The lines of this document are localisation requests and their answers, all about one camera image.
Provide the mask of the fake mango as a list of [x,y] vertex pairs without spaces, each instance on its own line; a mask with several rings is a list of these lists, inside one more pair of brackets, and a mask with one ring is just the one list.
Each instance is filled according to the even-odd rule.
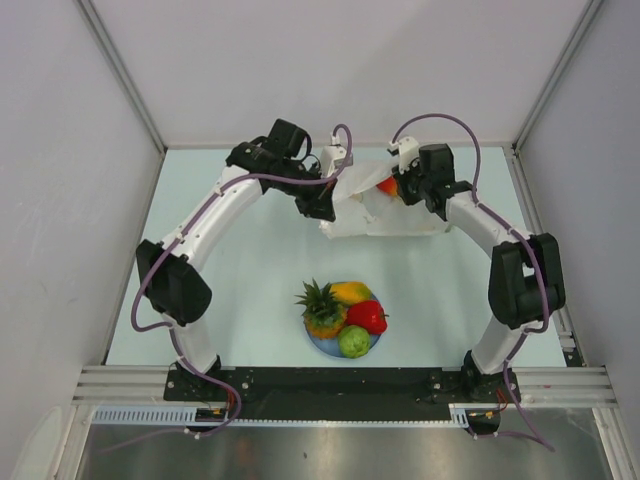
[[347,306],[368,301],[373,296],[369,287],[358,281],[332,283],[330,291],[337,301]]

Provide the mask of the fake red wax apple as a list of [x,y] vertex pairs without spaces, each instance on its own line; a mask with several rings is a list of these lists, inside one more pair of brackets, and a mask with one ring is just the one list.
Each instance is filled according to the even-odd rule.
[[397,197],[398,196],[398,187],[397,182],[393,177],[388,177],[382,182],[376,185],[376,188],[382,193],[390,196]]

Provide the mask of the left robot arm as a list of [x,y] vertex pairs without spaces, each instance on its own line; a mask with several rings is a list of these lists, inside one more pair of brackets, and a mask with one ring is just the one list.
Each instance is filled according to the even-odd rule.
[[197,398],[214,397],[221,387],[218,362],[203,316],[212,290],[201,276],[214,247],[232,223],[268,190],[293,198],[299,213],[333,222],[332,194],[337,178],[352,160],[348,127],[334,128],[330,142],[313,166],[299,152],[312,148],[309,133],[283,119],[266,136],[235,146],[209,194],[161,241],[142,241],[136,249],[140,287],[134,301],[147,298],[167,328],[179,364],[190,370],[186,387]]

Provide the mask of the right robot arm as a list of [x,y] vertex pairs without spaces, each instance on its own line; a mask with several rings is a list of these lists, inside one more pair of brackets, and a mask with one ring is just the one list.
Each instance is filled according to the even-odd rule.
[[405,137],[391,143],[389,153],[403,203],[424,203],[490,259],[492,317],[461,369],[463,393],[473,401],[484,401],[497,387],[509,389],[513,358],[528,336],[549,329],[552,313],[565,305],[558,242],[549,233],[533,234],[512,226],[479,199],[476,184],[457,180],[448,145],[421,146]]

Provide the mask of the white plastic bag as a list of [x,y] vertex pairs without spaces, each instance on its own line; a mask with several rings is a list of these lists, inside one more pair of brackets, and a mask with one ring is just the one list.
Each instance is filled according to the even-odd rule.
[[354,236],[432,236],[450,230],[448,223],[424,204],[407,206],[378,188],[391,177],[392,163],[368,160],[348,166],[340,174],[332,200],[336,219],[320,222],[330,239]]

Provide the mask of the fake pineapple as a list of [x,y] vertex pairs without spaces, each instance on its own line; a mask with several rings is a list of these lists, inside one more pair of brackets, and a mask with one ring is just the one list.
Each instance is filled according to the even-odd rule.
[[302,284],[296,304],[304,307],[302,318],[307,332],[320,340],[336,338],[346,325],[346,308],[332,291],[332,284],[319,285],[315,279]]

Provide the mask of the fake red fruit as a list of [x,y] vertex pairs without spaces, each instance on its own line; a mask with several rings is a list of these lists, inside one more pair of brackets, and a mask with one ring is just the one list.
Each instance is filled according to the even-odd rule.
[[372,335],[381,335],[387,328],[387,315],[376,300],[367,300],[352,305],[347,311],[346,323],[358,326]]

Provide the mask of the fake green fruit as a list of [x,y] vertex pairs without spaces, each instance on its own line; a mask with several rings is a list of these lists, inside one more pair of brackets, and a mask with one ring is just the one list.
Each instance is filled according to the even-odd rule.
[[365,356],[371,348],[371,334],[364,328],[350,325],[338,335],[338,347],[341,354],[348,359]]

